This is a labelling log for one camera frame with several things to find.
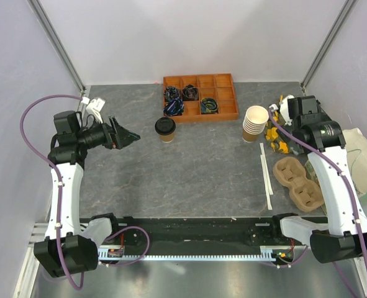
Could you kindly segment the green printed paper bag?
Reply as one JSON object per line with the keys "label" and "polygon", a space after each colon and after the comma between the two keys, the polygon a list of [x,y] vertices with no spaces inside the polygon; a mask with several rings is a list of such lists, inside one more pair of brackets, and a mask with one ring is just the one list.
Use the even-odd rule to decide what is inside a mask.
{"label": "green printed paper bag", "polygon": [[367,138],[358,128],[344,130],[348,170],[358,193],[360,203],[367,204]]}

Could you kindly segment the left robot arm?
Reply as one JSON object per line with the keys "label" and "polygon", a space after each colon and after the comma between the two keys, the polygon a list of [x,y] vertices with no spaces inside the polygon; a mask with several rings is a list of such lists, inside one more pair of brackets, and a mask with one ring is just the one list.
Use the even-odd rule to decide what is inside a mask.
{"label": "left robot arm", "polygon": [[57,132],[48,154],[54,165],[51,215],[44,241],[34,245],[34,255],[51,277],[60,278],[66,269],[70,274],[96,269],[98,248],[104,241],[116,243],[121,235],[113,213],[91,217],[81,228],[79,195],[88,150],[98,146],[121,150],[140,140],[140,135],[123,128],[115,117],[82,127],[74,111],[54,115],[53,123]]}

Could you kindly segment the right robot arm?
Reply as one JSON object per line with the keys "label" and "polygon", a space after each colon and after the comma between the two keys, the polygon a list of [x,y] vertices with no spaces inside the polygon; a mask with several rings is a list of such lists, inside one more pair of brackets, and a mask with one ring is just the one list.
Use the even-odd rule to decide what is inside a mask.
{"label": "right robot arm", "polygon": [[290,238],[310,246],[320,263],[365,257],[367,216],[359,202],[348,170],[346,141],[341,126],[321,108],[314,96],[294,97],[272,104],[269,115],[279,112],[288,132],[278,122],[279,132],[296,142],[307,154],[319,180],[327,209],[327,224],[313,223],[296,215],[284,215],[269,228],[270,240],[283,244]]}

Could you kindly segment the brown paper coffee cup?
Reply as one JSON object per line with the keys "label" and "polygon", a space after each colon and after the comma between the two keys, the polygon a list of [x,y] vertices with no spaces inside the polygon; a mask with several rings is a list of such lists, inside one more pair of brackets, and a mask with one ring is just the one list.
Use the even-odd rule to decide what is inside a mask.
{"label": "brown paper coffee cup", "polygon": [[174,132],[172,133],[169,133],[168,135],[162,135],[162,134],[159,134],[159,137],[160,137],[160,140],[163,142],[163,143],[170,143],[173,141],[174,139]]}

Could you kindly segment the cardboard cup carrier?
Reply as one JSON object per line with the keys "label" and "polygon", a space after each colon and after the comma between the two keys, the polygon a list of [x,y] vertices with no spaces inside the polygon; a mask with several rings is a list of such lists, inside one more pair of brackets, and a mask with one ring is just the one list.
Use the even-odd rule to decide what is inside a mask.
{"label": "cardboard cup carrier", "polygon": [[297,158],[285,157],[273,166],[277,181],[288,188],[289,197],[303,212],[312,212],[324,204],[319,185],[308,179],[306,170]]}

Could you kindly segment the black plastic cup lid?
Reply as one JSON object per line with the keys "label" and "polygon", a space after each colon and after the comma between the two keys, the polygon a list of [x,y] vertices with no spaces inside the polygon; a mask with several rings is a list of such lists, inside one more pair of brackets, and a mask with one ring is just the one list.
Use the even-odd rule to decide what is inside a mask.
{"label": "black plastic cup lid", "polygon": [[170,135],[176,130],[176,123],[172,118],[161,117],[155,122],[155,131],[159,135]]}

